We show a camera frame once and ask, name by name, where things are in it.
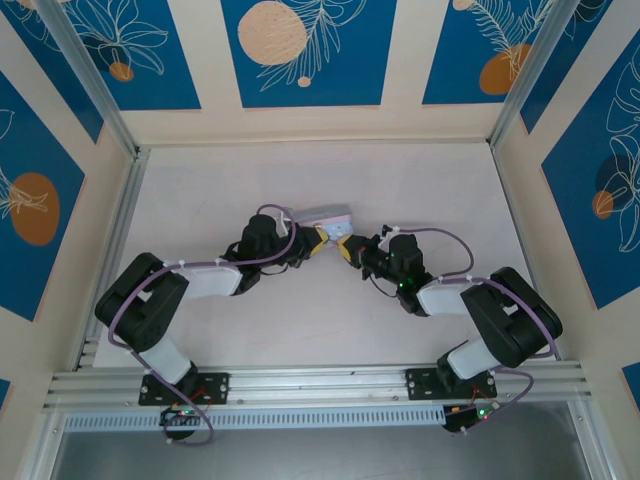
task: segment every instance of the orange circle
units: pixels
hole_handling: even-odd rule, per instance
[[[109,73],[113,75],[113,78],[121,82],[130,82],[133,80],[133,70],[126,63],[113,62],[109,65]]]
[[[508,52],[501,52],[489,60],[480,74],[480,89],[487,95],[509,93],[529,50],[531,45],[516,45]],[[512,60],[515,61],[515,72],[511,68]]]
[[[609,218],[613,213],[613,195],[606,190],[600,190],[593,197],[591,208],[593,208],[593,213],[596,214],[596,217],[602,220]]]
[[[29,206],[25,195],[31,199],[43,195],[46,198],[37,202],[41,208],[34,208]],[[20,238],[37,247],[53,240],[60,221],[60,199],[51,180],[39,173],[20,175],[9,190],[9,198],[21,203],[11,209],[11,222]]]

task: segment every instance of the enclosure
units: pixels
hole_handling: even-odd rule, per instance
[[[637,478],[640,4],[0,10],[1,478]],[[242,295],[180,303],[167,335],[228,380],[213,442],[167,444],[164,406],[139,405],[149,371],[96,304],[142,252],[228,255],[265,204],[348,208],[367,238],[453,233],[474,277],[510,266],[534,286],[561,358],[492,371],[496,410],[477,403],[500,415],[443,429],[484,392],[416,400],[411,372],[484,332],[408,314],[330,242]],[[464,279],[466,247],[417,242],[436,279]]]

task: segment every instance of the white object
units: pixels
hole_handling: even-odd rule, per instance
[[[353,234],[351,208],[346,204],[296,210],[293,217],[302,227],[319,227],[324,230],[330,242],[337,242],[345,235]]]
[[[393,227],[391,231],[387,232],[386,235],[382,236],[382,239],[378,243],[378,248],[382,248],[386,243],[388,243],[396,235],[400,235],[400,227],[398,227],[397,225]]]
[[[460,294],[469,285],[433,285],[418,292],[420,306],[428,315],[469,315]]]
[[[242,280],[240,271],[231,266],[197,268],[179,273],[189,280],[189,286],[182,300],[211,295],[233,295]]]
[[[447,362],[453,373],[463,380],[500,365],[480,337],[456,348],[447,357]]]
[[[162,378],[174,385],[191,368],[189,359],[178,350],[178,347],[175,346],[166,333],[153,347],[146,352],[140,353],[140,356]]]

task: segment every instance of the robotic arm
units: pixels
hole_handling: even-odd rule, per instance
[[[382,235],[391,231],[385,225]],[[470,315],[480,332],[480,337],[438,360],[438,378],[447,391],[453,393],[478,374],[500,365],[515,368],[547,345],[543,332],[529,314],[495,287],[436,281],[424,268],[415,235],[393,236],[388,252],[380,244],[379,235],[371,238],[350,235],[338,242],[347,262],[362,270],[363,280],[373,275],[396,286],[396,295],[408,313]],[[562,334],[558,316],[513,268],[501,268],[489,280],[519,297],[552,338]]]
[[[328,240],[321,229],[296,225],[291,247],[273,261],[239,267],[226,262],[268,259],[276,256],[291,241],[292,232],[279,237],[276,221],[257,214],[242,231],[240,241],[229,246],[218,259],[220,266],[167,272],[151,282],[144,295],[137,296],[118,321],[115,333],[151,368],[186,396],[198,385],[196,366],[180,352],[166,334],[180,302],[211,295],[241,295],[251,289],[262,275],[262,268],[280,265],[299,268],[302,262],[319,252]],[[107,327],[125,300],[142,282],[165,265],[151,253],[143,253],[127,267],[116,282],[98,301],[95,314]],[[164,392],[165,398],[176,399]]]

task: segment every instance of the white floor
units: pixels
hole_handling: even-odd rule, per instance
[[[367,236],[383,223],[446,228],[471,246],[475,275],[510,265],[528,278],[484,143],[154,149],[121,268],[144,251],[172,261],[213,259],[263,203],[346,203],[356,233]],[[467,263],[448,237],[418,240],[432,274]],[[263,277],[245,295],[184,302],[170,334],[199,366],[301,366],[432,362],[477,332],[470,318],[405,313],[327,249],[299,270]],[[94,366],[134,364],[103,335]]]

